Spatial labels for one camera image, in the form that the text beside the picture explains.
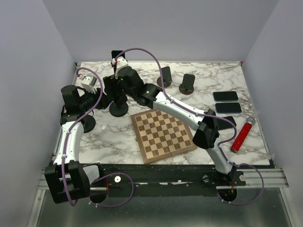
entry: red microphone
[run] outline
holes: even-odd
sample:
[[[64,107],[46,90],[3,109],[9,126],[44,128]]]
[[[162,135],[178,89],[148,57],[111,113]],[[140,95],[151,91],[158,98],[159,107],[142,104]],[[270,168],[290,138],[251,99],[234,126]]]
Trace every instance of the red microphone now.
[[[238,134],[236,140],[232,144],[231,151],[233,153],[237,153],[242,146],[243,142],[245,141],[251,127],[256,123],[255,119],[249,117],[246,119],[245,124],[243,125],[240,133]]]

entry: white marble surface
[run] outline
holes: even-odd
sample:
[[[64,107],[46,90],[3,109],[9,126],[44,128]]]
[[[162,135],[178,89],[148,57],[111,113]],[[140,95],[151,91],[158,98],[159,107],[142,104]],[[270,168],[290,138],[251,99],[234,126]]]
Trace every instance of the white marble surface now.
[[[154,62],[129,62],[136,69],[145,83],[156,83],[159,70]],[[99,76],[110,76],[113,74],[109,62],[83,62],[82,67],[94,70]],[[161,66],[170,66],[173,82],[167,88],[167,92],[195,108],[215,110],[214,91],[237,91],[239,102],[242,107],[241,114],[231,114],[240,130],[249,116],[254,116],[253,105],[245,83],[243,72],[239,63],[180,63],[161,62]],[[183,95],[178,87],[185,73],[194,74],[195,91],[191,95]],[[95,111],[97,125],[95,129],[82,136],[80,144],[80,162],[110,164],[143,164],[139,146],[135,140],[135,133],[131,123],[130,115],[148,110],[147,107],[139,106],[131,98],[128,100],[128,114],[115,118],[109,110]],[[220,131],[222,139],[230,138],[233,129]],[[268,154],[258,124],[253,126],[240,151],[237,154],[230,152],[232,142],[223,146],[236,164],[248,163],[254,165],[268,165]],[[154,164],[213,164],[207,152],[201,148],[189,153],[170,157]]]

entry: checkered board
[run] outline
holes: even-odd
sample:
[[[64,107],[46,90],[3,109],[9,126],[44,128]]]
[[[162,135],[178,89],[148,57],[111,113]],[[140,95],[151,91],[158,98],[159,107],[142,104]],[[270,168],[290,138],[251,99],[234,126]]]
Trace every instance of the checkered board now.
[[[189,127],[167,113],[149,110],[131,119],[145,164],[197,148]]]

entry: gray wall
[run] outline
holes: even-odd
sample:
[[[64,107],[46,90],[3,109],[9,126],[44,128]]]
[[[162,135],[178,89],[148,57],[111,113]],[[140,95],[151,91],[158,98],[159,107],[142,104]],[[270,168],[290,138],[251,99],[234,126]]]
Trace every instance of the gray wall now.
[[[76,61],[142,47],[160,60],[243,61],[278,0],[44,0]],[[131,60],[150,60],[141,52]]]
[[[0,226],[27,225],[73,60],[41,0],[0,7]]]
[[[274,162],[303,223],[303,1],[280,0],[244,62]]]

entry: white bolt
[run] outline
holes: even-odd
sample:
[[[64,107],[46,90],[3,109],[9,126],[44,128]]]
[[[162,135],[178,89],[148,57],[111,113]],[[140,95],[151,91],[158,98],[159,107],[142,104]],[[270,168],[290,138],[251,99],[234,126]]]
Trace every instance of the white bolt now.
[[[120,176],[116,176],[116,177],[115,177],[115,182],[116,182],[116,183],[119,183],[120,181],[121,181],[121,177],[120,177]]]

